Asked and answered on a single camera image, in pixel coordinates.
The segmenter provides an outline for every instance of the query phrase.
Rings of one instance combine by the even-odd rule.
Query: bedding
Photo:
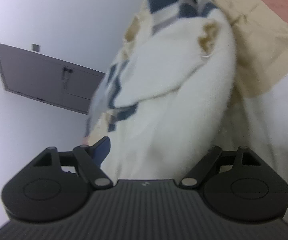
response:
[[[213,2],[231,25],[237,56],[234,87],[213,143],[225,150],[249,146],[288,183],[288,0]],[[127,59],[147,42],[152,21],[144,1],[119,55]],[[112,115],[99,111],[87,129],[89,141],[99,126],[107,134]]]

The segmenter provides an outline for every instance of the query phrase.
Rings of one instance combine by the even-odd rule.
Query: gray door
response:
[[[0,46],[0,61],[7,88],[39,100],[61,104],[63,65],[34,54]]]
[[[102,77],[76,68],[68,68],[63,94],[63,105],[82,112],[87,112],[90,99]]]

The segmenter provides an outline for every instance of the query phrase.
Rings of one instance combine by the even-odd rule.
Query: white wall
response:
[[[105,72],[141,1],[0,0],[0,43]]]
[[[0,88],[0,195],[3,185],[45,148],[70,151],[80,145],[85,119]],[[6,221],[0,199],[0,226]]]

